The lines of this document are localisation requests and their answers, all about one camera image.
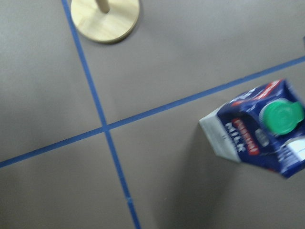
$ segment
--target blue milk carton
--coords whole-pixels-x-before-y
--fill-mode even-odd
[[[199,123],[217,156],[290,177],[305,168],[305,108],[287,80],[245,92]]]

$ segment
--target wooden peg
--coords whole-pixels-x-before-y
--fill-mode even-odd
[[[77,30],[90,40],[114,43],[127,37],[139,18],[139,0],[72,0]]]

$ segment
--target blue tape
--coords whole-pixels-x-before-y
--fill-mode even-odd
[[[128,203],[128,207],[129,207],[131,217],[133,219],[133,222],[134,222],[134,225],[135,225],[136,229],[141,229],[140,222],[138,220],[138,216],[136,214],[136,211],[135,211],[135,208],[134,208],[134,205],[133,205],[133,202],[132,202],[132,198],[131,198],[131,195],[130,195],[130,192],[129,192],[129,189],[128,189],[128,186],[127,186],[127,182],[126,182],[126,179],[125,179],[125,176],[124,176],[124,173],[123,173],[123,169],[122,169],[122,166],[120,164],[119,157],[117,155],[117,152],[116,152],[116,149],[115,149],[112,137],[111,137],[111,133],[110,133],[110,131],[108,129],[108,126],[107,126],[106,117],[105,117],[105,114],[104,114],[104,111],[103,111],[103,108],[102,108],[102,104],[99,100],[98,93],[96,91],[96,88],[95,88],[95,85],[94,85],[94,82],[93,82],[93,79],[92,79],[92,76],[91,76],[91,73],[90,73],[90,70],[89,70],[89,67],[88,67],[83,49],[82,49],[82,46],[81,46],[81,43],[80,43],[80,39],[78,37],[78,34],[76,32],[76,28],[75,28],[75,26],[73,24],[73,21],[72,21],[72,18],[71,18],[71,13],[70,13],[68,3],[67,3],[66,0],[61,0],[61,1],[62,1],[63,8],[64,8],[64,11],[65,11],[68,23],[69,23],[69,27],[70,27],[71,32],[72,32],[72,36],[73,36],[73,39],[74,39],[74,42],[75,42],[75,46],[76,46],[78,55],[79,55],[80,60],[81,60],[82,67],[84,69],[84,72],[85,72],[85,75],[86,75],[86,78],[87,78],[87,81],[88,81],[88,85],[89,85],[89,88],[90,88],[90,91],[91,91],[91,94],[92,94],[92,97],[93,97],[93,100],[94,100],[94,103],[95,103],[95,107],[96,107],[97,112],[99,114],[101,124],[104,127],[104,132],[105,132],[105,135],[106,135],[108,146],[109,146],[109,149],[110,149],[110,152],[111,152],[111,155],[112,155],[112,158],[113,158],[113,162],[115,164],[115,167],[116,167],[116,170],[117,170],[120,182],[121,182],[121,186],[122,186],[125,198],[126,198],[127,203]]]
[[[83,139],[85,139],[85,138],[88,138],[88,137],[91,137],[91,136],[100,134],[100,133],[102,133],[103,131],[104,131],[103,128],[100,127],[100,128],[97,128],[97,129],[88,131],[88,132],[86,132],[86,133],[83,133],[83,134],[80,134],[80,135],[77,135],[77,136],[74,136],[74,137],[71,137],[71,138],[62,140],[62,141],[60,141],[60,142],[51,144],[51,145],[49,145],[49,146],[45,146],[45,147],[43,147],[43,148],[36,149],[36,150],[34,150],[34,151],[31,151],[31,152],[28,152],[28,153],[25,153],[25,154],[22,154],[22,155],[19,155],[19,156],[10,158],[10,159],[8,159],[8,160],[5,160],[5,161],[0,162],[0,168],[5,167],[5,166],[9,166],[9,165],[11,165],[11,164],[14,164],[14,163],[17,163],[17,162],[20,162],[20,161],[29,159],[29,158],[31,158],[31,157],[34,157],[34,156],[37,156],[37,155],[40,155],[40,154],[43,154],[43,153],[46,153],[46,152],[49,152],[49,151],[51,151],[51,150],[60,148],[60,147],[62,147],[62,146],[69,145],[69,144],[71,144],[71,143],[74,143],[74,142],[83,140]]]
[[[111,124],[108,125],[108,128],[109,128],[109,129],[114,129],[114,128],[120,127],[120,126],[122,126],[122,125],[126,125],[126,124],[128,124],[128,123],[135,122],[135,121],[137,121],[137,120],[140,120],[140,119],[149,117],[149,116],[151,116],[151,115],[160,113],[160,112],[162,112],[162,111],[166,111],[166,110],[172,109],[172,108],[174,108],[174,107],[183,105],[183,104],[185,104],[185,103],[188,103],[188,102],[191,102],[191,101],[200,99],[200,98],[202,98],[202,97],[205,97],[205,96],[208,96],[208,95],[211,95],[211,94],[220,92],[220,91],[225,90],[225,89],[229,89],[229,88],[234,87],[234,86],[237,86],[237,85],[239,85],[239,84],[242,84],[242,83],[245,83],[245,82],[248,82],[248,81],[251,81],[251,80],[260,78],[260,77],[263,77],[263,76],[265,76],[265,75],[268,75],[268,74],[277,72],[277,71],[279,71],[279,70],[282,70],[282,69],[284,69],[284,68],[288,68],[288,67],[294,66],[294,65],[299,64],[299,63],[302,63],[302,62],[305,62],[305,56],[302,56],[302,57],[300,57],[300,58],[297,58],[297,59],[294,59],[294,60],[291,60],[291,61],[288,61],[288,62],[279,64],[279,65],[277,65],[277,66],[268,68],[268,69],[263,70],[263,71],[261,71],[261,72],[258,72],[258,73],[254,73],[254,74],[245,76],[244,78],[240,78],[240,79],[237,79],[237,80],[233,80],[233,81],[231,81],[231,82],[222,84],[222,85],[220,85],[220,86],[210,88],[210,89],[205,90],[205,91],[203,91],[203,92],[199,92],[199,93],[197,93],[197,94],[190,95],[190,96],[185,97],[185,98],[183,98],[183,99],[176,100],[176,101],[171,102],[171,103],[169,103],[169,104],[165,104],[165,105],[156,107],[156,108],[154,108],[154,109],[151,109],[151,110],[142,112],[142,113],[140,113],[140,114],[133,115],[133,116],[131,116],[131,117],[122,119],[122,120],[120,120],[120,121],[111,123]]]

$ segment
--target red label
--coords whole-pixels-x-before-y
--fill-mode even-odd
[[[249,131],[245,127],[244,122],[240,118],[235,118],[232,120],[232,123],[243,136],[243,139],[247,144],[249,155],[252,156],[259,155],[259,148],[255,143],[255,141],[253,140],[252,136],[250,135]]]
[[[274,90],[274,88],[276,88],[279,85],[279,83],[281,81],[282,80],[273,81],[273,82],[269,83],[266,86],[266,88],[259,95],[257,95],[256,97],[251,98],[251,99],[243,99],[243,100],[236,101],[236,102],[232,103],[231,106],[237,106],[237,105],[239,105],[239,104],[241,104],[241,103],[243,103],[245,101],[263,99],[263,98],[267,97]]]

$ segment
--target wooden disc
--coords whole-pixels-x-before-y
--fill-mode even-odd
[[[113,43],[127,37],[140,13],[139,0],[108,0],[110,11],[103,13],[95,0],[72,0],[75,27],[95,42]]]

